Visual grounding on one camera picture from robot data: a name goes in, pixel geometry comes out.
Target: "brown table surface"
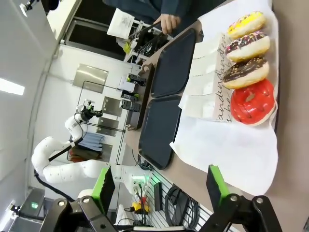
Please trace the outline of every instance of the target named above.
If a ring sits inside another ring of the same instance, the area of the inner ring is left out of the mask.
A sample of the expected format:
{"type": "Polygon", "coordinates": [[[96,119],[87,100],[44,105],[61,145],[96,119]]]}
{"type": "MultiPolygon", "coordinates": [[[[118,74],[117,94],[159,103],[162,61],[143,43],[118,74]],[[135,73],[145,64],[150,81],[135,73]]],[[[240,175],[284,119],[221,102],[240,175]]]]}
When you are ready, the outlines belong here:
{"type": "MultiPolygon", "coordinates": [[[[280,26],[279,162],[266,195],[283,231],[301,232],[309,216],[309,1],[274,0],[273,5],[280,26]]],[[[190,28],[200,31],[201,24],[197,21],[190,28]]],[[[160,52],[145,64],[156,65],[160,52]]],[[[126,144],[135,152],[139,139],[140,130],[126,133],[126,144]]],[[[159,172],[212,210],[205,172],[182,162],[176,154],[170,166],[159,172]]]]}

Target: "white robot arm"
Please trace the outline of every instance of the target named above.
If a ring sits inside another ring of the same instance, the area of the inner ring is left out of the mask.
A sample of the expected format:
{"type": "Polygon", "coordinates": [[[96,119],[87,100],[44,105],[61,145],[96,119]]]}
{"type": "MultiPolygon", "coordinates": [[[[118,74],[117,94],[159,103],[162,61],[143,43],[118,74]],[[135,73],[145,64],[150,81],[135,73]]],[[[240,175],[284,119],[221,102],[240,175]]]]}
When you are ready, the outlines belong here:
{"type": "Polygon", "coordinates": [[[93,116],[102,116],[102,111],[94,111],[91,103],[88,101],[88,106],[81,105],[77,107],[77,113],[71,116],[66,122],[65,127],[71,134],[71,139],[66,142],[60,142],[53,137],[47,137],[42,140],[34,149],[31,161],[41,176],[44,176],[49,183],[61,183],[67,181],[78,181],[81,178],[98,178],[102,168],[111,167],[114,181],[123,182],[129,192],[134,194],[134,189],[138,183],[134,181],[134,177],[145,177],[142,184],[145,184],[149,171],[144,171],[138,167],[110,165],[109,163],[88,160],[78,163],[69,163],[58,166],[53,166],[50,163],[49,157],[56,151],[69,150],[82,140],[83,129],[82,124],[86,123],[93,116]]]}

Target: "red icing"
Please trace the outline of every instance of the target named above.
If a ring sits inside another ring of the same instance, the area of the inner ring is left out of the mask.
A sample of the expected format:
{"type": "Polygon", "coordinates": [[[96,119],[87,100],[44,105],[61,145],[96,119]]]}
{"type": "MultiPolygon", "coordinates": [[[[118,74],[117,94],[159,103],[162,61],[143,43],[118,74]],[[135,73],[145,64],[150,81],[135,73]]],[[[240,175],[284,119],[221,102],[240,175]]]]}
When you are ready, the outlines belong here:
{"type": "Polygon", "coordinates": [[[261,121],[275,106],[274,86],[263,80],[245,88],[234,90],[231,97],[231,115],[244,124],[261,121]]]}

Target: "black tray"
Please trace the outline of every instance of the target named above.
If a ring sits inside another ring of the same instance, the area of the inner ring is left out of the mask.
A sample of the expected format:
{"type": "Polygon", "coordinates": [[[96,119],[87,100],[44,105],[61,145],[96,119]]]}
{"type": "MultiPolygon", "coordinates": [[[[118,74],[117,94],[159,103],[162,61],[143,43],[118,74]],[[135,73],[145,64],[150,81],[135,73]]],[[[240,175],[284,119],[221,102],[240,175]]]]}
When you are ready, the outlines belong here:
{"type": "Polygon", "coordinates": [[[172,158],[173,142],[178,129],[181,109],[179,96],[152,99],[147,107],[140,134],[139,153],[157,169],[165,169],[172,158]]]}
{"type": "Polygon", "coordinates": [[[189,29],[163,49],[155,70],[151,88],[153,98],[178,94],[184,90],[196,43],[196,32],[189,29]]]}

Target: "person's hand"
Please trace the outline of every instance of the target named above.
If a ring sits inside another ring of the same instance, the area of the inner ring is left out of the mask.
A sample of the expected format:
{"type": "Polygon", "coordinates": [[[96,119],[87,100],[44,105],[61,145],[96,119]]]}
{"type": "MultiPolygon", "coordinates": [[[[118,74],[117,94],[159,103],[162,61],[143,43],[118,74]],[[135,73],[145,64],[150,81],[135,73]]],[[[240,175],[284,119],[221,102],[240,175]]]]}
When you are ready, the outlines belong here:
{"type": "Polygon", "coordinates": [[[174,16],[171,14],[162,14],[154,24],[161,22],[162,32],[166,35],[168,33],[172,33],[173,29],[175,29],[181,22],[181,19],[178,16],[174,16]]]}

